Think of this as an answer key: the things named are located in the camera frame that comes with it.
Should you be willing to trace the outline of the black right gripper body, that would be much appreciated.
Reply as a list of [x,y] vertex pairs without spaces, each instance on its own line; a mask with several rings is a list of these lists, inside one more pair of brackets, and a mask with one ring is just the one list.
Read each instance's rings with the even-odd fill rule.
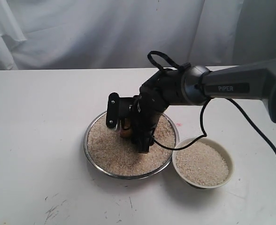
[[131,142],[139,153],[148,153],[162,114],[171,105],[183,102],[183,72],[170,68],[157,71],[139,88],[126,118],[131,121]]

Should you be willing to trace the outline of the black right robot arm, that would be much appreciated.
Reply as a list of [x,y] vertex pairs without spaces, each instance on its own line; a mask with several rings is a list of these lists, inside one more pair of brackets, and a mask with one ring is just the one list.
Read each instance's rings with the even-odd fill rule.
[[140,153],[154,144],[160,117],[171,105],[205,105],[213,98],[261,100],[276,123],[276,59],[210,71],[190,63],[169,68],[155,63],[157,72],[145,81],[139,94],[108,97],[106,126],[131,130],[131,141]]

